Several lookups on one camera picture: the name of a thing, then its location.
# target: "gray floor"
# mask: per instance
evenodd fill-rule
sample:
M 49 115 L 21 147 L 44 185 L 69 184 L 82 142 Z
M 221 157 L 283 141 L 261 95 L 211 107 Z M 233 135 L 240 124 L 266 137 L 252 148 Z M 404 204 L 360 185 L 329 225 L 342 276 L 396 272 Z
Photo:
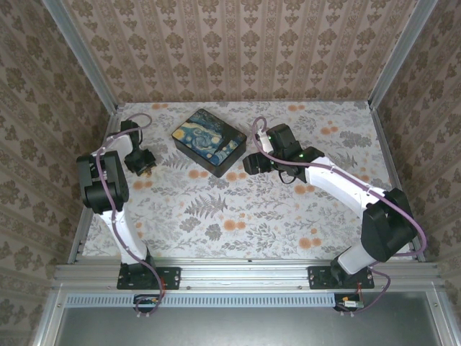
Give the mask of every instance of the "gray floor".
M 440 345 L 423 293 L 388 293 L 351 318 L 333 309 L 67 309 L 58 346 Z

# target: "vent slot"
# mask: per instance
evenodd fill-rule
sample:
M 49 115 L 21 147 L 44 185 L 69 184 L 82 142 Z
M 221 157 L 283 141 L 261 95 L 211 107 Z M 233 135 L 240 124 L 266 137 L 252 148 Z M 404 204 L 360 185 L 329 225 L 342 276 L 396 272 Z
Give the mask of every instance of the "vent slot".
M 132 293 L 72 293 L 66 308 L 134 307 Z M 171 293 L 162 300 L 169 308 L 296 308 L 333 307 L 333 293 Z

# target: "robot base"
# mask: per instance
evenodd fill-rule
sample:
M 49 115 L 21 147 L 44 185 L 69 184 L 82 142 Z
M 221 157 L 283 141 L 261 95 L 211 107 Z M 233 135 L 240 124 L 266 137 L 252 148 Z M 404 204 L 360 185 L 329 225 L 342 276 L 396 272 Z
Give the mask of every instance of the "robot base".
M 360 283 L 363 289 L 375 288 L 373 275 L 368 267 L 355 273 L 347 281 L 345 281 L 343 285 L 339 285 L 338 281 L 331 274 L 331 267 L 328 265 L 309 267 L 308 278 L 311 290 L 355 290 L 357 289 L 357 283 Z
M 166 290 L 179 290 L 181 282 L 180 267 L 156 267 L 153 258 L 147 253 L 146 262 L 155 268 Z M 140 263 L 122 263 L 117 281 L 118 290 L 158 290 L 157 279 L 152 272 Z

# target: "wire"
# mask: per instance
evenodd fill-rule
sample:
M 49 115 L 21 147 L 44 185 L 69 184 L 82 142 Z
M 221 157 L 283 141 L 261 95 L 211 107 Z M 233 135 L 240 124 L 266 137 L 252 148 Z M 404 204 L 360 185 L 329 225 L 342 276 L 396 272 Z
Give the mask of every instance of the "wire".
M 110 203 L 110 206 L 112 208 L 112 216 L 111 216 L 111 222 L 112 222 L 112 229 L 114 230 L 114 235 L 115 235 L 115 238 L 117 238 L 117 240 L 119 241 L 119 243 L 122 245 L 123 249 L 125 249 L 125 251 L 138 263 L 142 264 L 144 267 L 148 268 L 153 276 L 155 277 L 155 279 L 157 280 L 157 283 L 158 283 L 158 291 L 159 291 L 159 294 L 158 294 L 158 300 L 157 300 L 157 303 L 156 305 L 152 308 L 152 310 L 150 310 L 148 313 L 142 313 L 139 311 L 139 303 L 143 300 L 143 299 L 140 299 L 136 302 L 136 305 L 135 305 L 135 310 L 136 312 L 138 313 L 138 316 L 141 316 L 141 315 L 144 315 L 144 316 L 149 316 L 149 314 L 152 314 L 153 312 L 155 312 L 161 301 L 162 301 L 162 298 L 164 297 L 164 284 L 163 284 L 163 281 L 160 279 L 160 277 L 158 276 L 157 272 L 155 271 L 155 269 L 150 265 L 148 264 L 146 261 L 142 260 L 141 258 L 139 258 L 138 256 L 136 256 L 135 254 L 133 254 L 130 250 L 130 248 L 127 246 L 127 244 L 123 241 L 122 237 L 120 236 L 120 234 L 118 233 L 118 230 L 117 230 L 117 226 L 116 226 L 116 213 L 117 213 L 117 208 L 115 206 L 115 202 L 114 202 L 114 199 L 112 198 L 112 196 L 110 195 L 110 191 L 109 191 L 109 187 L 107 186 L 107 183 L 106 181 L 104 180 L 103 176 L 104 176 L 104 172 L 102 170 L 102 167 L 101 167 L 101 154 L 105 153 L 106 151 L 106 148 L 110 146 L 110 144 L 117 138 L 123 136 L 123 135 L 126 135 L 127 133 L 130 133 L 130 132 L 134 132 L 134 131 L 141 131 L 142 129 L 145 129 L 147 128 L 148 126 L 150 126 L 152 124 L 152 117 L 148 114 L 145 114 L 145 113 L 136 113 L 134 115 L 131 115 L 127 120 L 131 120 L 133 119 L 134 117 L 139 117 L 140 115 L 144 115 L 146 116 L 148 119 L 149 119 L 149 123 L 147 125 L 144 125 L 144 126 L 140 126 L 139 128 L 131 128 L 131 129 L 128 129 L 128 130 L 125 130 L 125 131 L 122 131 L 122 132 L 119 132 L 117 133 L 116 135 L 113 135 L 113 137 L 111 137 L 110 139 L 106 140 L 102 146 L 97 150 L 96 152 L 96 166 L 97 166 L 97 170 L 98 170 L 98 175 L 99 177 L 101 178 L 101 183 L 102 183 L 102 187 L 104 189 L 104 191 L 106 192 L 106 196 L 107 196 L 107 199 L 109 200 L 109 203 Z
M 377 270 L 374 270 L 372 268 L 370 268 L 371 272 L 373 272 L 374 274 L 377 274 L 377 275 L 381 275 L 383 277 L 385 277 L 386 279 L 388 279 L 388 282 L 386 283 L 386 285 L 384 286 L 384 288 L 382 289 L 382 291 L 380 292 L 380 294 L 377 295 L 377 297 L 370 303 L 368 304 L 367 306 L 365 306 L 363 309 L 360 309 L 360 310 L 356 310 L 354 312 L 350 312 L 350 311 L 347 311 L 347 308 L 345 308 L 344 306 L 341 306 L 341 305 L 336 305 L 338 306 L 339 308 L 345 310 L 345 314 L 360 314 L 368 309 L 370 309 L 372 306 L 374 306 L 380 299 L 382 296 L 384 296 L 384 293 L 386 293 L 386 291 L 388 290 L 389 286 L 390 286 L 390 276 L 383 273 L 383 272 L 378 272 Z
M 426 235 L 424 234 L 424 231 L 421 228 L 421 226 L 411 216 L 409 216 L 407 214 L 407 212 L 405 212 L 403 209 L 399 208 L 394 203 L 390 202 L 387 198 L 385 198 L 382 195 L 380 195 L 380 194 L 376 193 L 375 191 L 371 190 L 370 187 L 367 186 L 365 183 L 361 183 L 361 182 L 359 182 L 359 181 L 357 181 L 355 179 L 352 179 L 349 175 L 347 175 L 347 174 L 343 173 L 342 171 L 335 169 L 333 166 L 329 166 L 327 164 L 316 164 L 316 163 L 313 163 L 313 162 L 285 161 L 285 160 L 281 160 L 281 159 L 278 159 L 276 157 L 273 157 L 272 155 L 269 155 L 268 153 L 266 153 L 263 150 L 263 148 L 261 147 L 261 145 L 258 143 L 258 140 L 256 139 L 256 134 L 257 134 L 256 125 L 257 125 L 258 121 L 260 121 L 260 120 L 264 121 L 264 128 L 262 129 L 262 131 L 264 132 L 267 129 L 266 118 L 265 117 L 257 117 L 253 121 L 253 125 L 251 126 L 251 131 L 252 131 L 252 135 L 253 135 L 253 142 L 256 145 L 256 147 L 258 148 L 258 150 L 261 152 L 261 154 L 263 154 L 265 157 L 272 160 L 273 162 L 277 162 L 279 164 L 288 164 L 288 165 L 291 165 L 291 166 L 302 166 L 302 167 L 318 167 L 318 168 L 322 168 L 322 169 L 327 169 L 328 171 L 330 171 L 332 173 L 336 173 L 339 176 L 343 177 L 344 179 L 350 181 L 352 184 L 356 185 L 357 187 L 360 187 L 362 190 L 366 191 L 371 196 L 376 197 L 377 199 L 382 201 L 384 204 L 386 204 L 387 206 L 389 206 L 393 210 L 395 210 L 397 213 L 401 214 L 418 231 L 418 234 L 421 237 L 421 247 L 418 250 L 416 250 L 414 252 L 406 252 L 404 254 L 394 254 L 394 256 L 395 257 L 417 256 L 417 255 L 423 253 L 423 251 L 427 247 L 427 239 L 426 239 Z

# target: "aluminum frame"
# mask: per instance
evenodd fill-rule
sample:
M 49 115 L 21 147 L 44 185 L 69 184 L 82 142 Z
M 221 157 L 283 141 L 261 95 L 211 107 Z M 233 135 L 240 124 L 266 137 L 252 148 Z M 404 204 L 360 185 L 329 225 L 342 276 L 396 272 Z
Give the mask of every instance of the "aluminum frame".
M 191 293 L 338 293 L 337 290 L 309 289 L 307 268 L 327 265 L 328 261 L 323 260 L 157 258 L 156 264 L 182 268 L 180 289 L 168 293 L 175 296 Z M 52 291 L 33 345 L 55 344 L 68 294 L 102 293 L 110 296 L 133 293 L 116 289 L 119 268 L 120 262 L 116 258 L 104 261 L 88 259 L 74 265 L 57 266 Z M 459 330 L 436 263 L 399 260 L 382 263 L 379 269 L 391 277 L 390 292 L 425 292 L 442 345 L 460 345 Z M 385 282 L 385 278 L 375 276 L 375 289 L 367 291 L 379 292 Z M 136 293 L 155 294 L 158 291 L 140 290 Z

